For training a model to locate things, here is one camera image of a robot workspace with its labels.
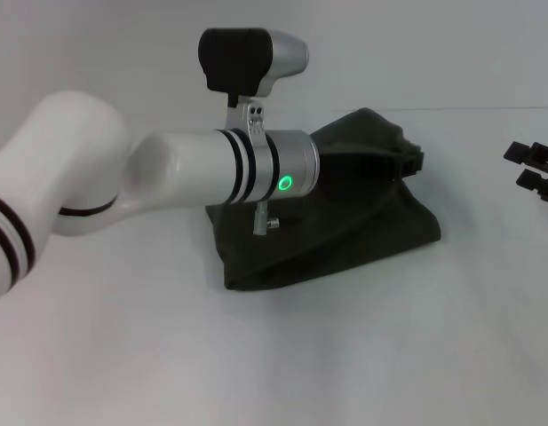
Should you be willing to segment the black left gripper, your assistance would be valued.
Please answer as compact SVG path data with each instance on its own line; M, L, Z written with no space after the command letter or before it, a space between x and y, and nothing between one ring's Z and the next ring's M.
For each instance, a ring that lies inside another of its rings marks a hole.
M392 154L374 151L327 151L320 154L321 180L376 179L398 181L422 170L425 154L421 146L400 138Z

